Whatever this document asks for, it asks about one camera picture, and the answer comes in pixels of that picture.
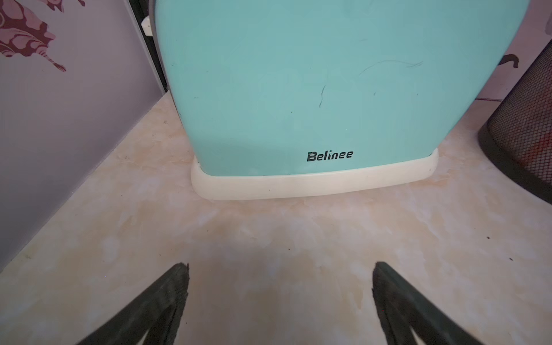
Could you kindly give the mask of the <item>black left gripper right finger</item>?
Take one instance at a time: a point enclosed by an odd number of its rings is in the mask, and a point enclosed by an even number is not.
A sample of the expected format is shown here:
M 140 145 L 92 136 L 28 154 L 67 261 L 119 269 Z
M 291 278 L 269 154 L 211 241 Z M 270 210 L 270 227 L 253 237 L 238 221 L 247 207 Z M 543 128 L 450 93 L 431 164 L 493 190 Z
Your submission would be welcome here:
M 386 262 L 372 273 L 372 294 L 388 344 L 478 344 Z

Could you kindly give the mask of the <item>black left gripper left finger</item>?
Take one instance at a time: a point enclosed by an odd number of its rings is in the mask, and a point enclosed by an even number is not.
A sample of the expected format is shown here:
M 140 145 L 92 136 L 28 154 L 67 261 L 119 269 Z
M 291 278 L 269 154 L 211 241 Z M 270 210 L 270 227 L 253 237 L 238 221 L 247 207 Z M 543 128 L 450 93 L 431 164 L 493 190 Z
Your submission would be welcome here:
M 173 344 L 188 297 L 189 266 L 172 266 L 80 344 Z

